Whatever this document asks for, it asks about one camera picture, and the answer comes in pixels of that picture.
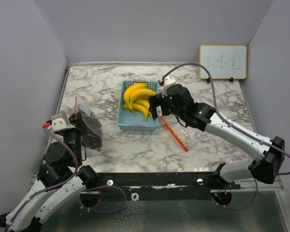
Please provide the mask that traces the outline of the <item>clear orange zipper bag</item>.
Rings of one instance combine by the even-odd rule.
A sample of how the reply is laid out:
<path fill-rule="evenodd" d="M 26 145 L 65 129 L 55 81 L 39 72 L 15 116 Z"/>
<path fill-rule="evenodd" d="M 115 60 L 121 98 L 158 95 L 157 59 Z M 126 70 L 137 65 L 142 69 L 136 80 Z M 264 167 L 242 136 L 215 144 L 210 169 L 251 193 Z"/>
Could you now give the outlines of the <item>clear orange zipper bag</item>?
<path fill-rule="evenodd" d="M 82 136 L 82 143 L 89 149 L 100 151 L 102 147 L 102 125 L 92 109 L 87 106 L 82 98 L 75 96 L 74 113 L 80 112 L 84 124 L 86 125 L 86 134 Z"/>

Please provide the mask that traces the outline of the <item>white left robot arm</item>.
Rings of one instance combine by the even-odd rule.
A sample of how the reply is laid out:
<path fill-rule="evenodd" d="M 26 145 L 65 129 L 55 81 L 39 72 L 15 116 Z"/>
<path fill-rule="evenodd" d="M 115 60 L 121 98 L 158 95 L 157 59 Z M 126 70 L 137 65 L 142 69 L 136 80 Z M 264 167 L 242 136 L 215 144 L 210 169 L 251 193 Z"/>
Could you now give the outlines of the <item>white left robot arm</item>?
<path fill-rule="evenodd" d="M 40 231 L 65 203 L 98 185 L 98 174 L 82 164 L 82 136 L 87 134 L 82 116 L 55 115 L 43 128 L 56 142 L 46 150 L 28 194 L 13 211 L 0 215 L 0 226 L 7 232 Z"/>

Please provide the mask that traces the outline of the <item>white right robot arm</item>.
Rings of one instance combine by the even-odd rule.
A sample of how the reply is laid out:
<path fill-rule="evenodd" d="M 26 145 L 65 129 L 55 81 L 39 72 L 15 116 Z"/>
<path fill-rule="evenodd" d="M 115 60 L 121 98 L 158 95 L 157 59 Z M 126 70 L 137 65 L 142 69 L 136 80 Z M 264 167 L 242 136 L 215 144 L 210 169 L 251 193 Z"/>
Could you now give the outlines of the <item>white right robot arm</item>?
<path fill-rule="evenodd" d="M 174 84 L 162 93 L 149 98 L 149 110 L 157 118 L 157 107 L 162 115 L 173 114 L 192 127 L 218 136 L 249 155 L 249 158 L 233 163 L 221 163 L 212 177 L 213 185 L 225 188 L 230 182 L 255 178 L 265 184 L 273 184 L 284 161 L 285 141 L 276 136 L 257 135 L 220 115 L 203 102 L 194 102 L 189 90 Z"/>

